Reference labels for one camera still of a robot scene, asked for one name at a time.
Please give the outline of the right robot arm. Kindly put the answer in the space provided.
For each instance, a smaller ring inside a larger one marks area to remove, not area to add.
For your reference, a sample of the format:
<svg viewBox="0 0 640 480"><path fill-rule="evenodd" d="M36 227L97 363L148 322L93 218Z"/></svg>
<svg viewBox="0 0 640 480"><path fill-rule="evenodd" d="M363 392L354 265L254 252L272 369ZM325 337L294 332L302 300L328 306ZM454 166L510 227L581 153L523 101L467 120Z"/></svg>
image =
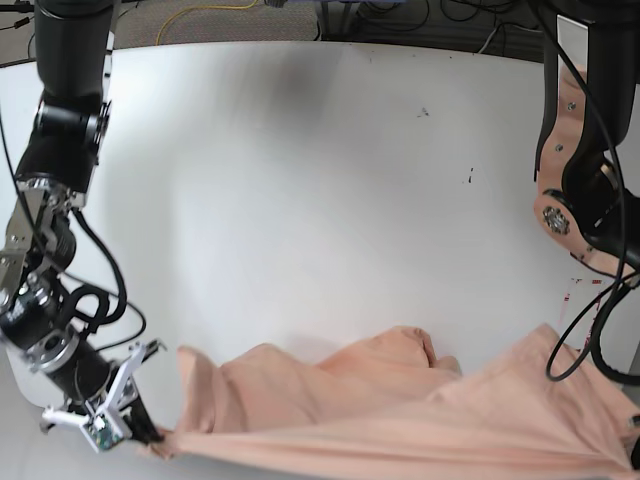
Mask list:
<svg viewBox="0 0 640 480"><path fill-rule="evenodd" d="M136 336L129 356L108 360L89 337L132 309L124 277L116 288L63 279L76 253L72 226L83 215L109 124L107 91L119 15L115 1L37 1L35 61L43 91L31 135L9 165L16 205L1 252L1 340L62 393L41 426L77 429L97 452L124 441L162 441L140 397L135 371L160 348Z"/></svg>

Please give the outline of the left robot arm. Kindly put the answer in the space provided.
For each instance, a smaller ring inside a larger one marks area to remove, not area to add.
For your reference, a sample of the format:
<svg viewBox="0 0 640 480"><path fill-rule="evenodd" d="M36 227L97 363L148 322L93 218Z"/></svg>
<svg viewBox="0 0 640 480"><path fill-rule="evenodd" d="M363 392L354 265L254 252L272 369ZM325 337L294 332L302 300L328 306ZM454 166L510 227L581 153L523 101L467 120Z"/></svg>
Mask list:
<svg viewBox="0 0 640 480"><path fill-rule="evenodd" d="M536 150L534 212L544 231L588 269L612 278L581 353L609 380L639 377L604 359L611 311L639 285L639 198L623 178L639 81L636 1L531 1L544 34L545 103Z"/></svg>

